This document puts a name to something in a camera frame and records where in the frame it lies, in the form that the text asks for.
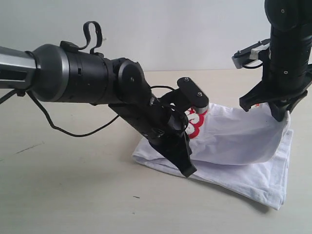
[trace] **white table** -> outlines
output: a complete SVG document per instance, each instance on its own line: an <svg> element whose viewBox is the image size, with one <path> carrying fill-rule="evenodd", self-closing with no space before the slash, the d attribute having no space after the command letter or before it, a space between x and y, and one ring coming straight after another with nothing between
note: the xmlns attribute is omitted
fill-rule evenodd
<svg viewBox="0 0 312 234"><path fill-rule="evenodd" d="M261 70L146 73L151 85L175 86L183 76L211 102L238 107ZM106 106L44 105L55 124L74 133L115 116ZM309 95L292 114L288 194L277 212L221 187L134 163L141 137L122 119L93 136L73 138L52 130L28 97L13 97L0 105L0 233L312 233L311 108Z"/></svg>

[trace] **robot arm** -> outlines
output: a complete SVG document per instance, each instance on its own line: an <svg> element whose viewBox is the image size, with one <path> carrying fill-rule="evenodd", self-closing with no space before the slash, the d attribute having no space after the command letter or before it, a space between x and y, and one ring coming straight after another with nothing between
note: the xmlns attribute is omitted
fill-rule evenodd
<svg viewBox="0 0 312 234"><path fill-rule="evenodd" d="M88 54L80 50L90 42L90 23L96 26L97 45ZM206 111L208 98L190 78L179 79L179 89L156 98L139 63L126 58L109 60L94 52L102 42L98 23L85 23L84 32L84 47L66 41L33 52L0 47L0 88L14 89L12 94L26 92L34 100L108 104L184 176L193 174L196 168L190 161L184 112L190 107Z"/></svg>
<svg viewBox="0 0 312 234"><path fill-rule="evenodd" d="M248 67L255 60L263 65L262 81L240 98L248 111L253 105L267 102L272 116L281 121L287 111L307 94L312 84L312 66L308 65L312 46L312 1L266 0L265 11L271 39L238 51L233 56L236 67Z"/></svg>

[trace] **white towel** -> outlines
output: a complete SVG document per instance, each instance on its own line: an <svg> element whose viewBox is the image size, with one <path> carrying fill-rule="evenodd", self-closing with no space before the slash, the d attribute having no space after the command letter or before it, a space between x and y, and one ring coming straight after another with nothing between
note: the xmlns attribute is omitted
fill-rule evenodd
<svg viewBox="0 0 312 234"><path fill-rule="evenodd" d="M276 210L286 198L293 137L290 114L277 122L267 104L245 112L210 104L207 113L187 112L187 133L197 172L191 178L217 184ZM143 138L135 161L158 171L182 176Z"/></svg>

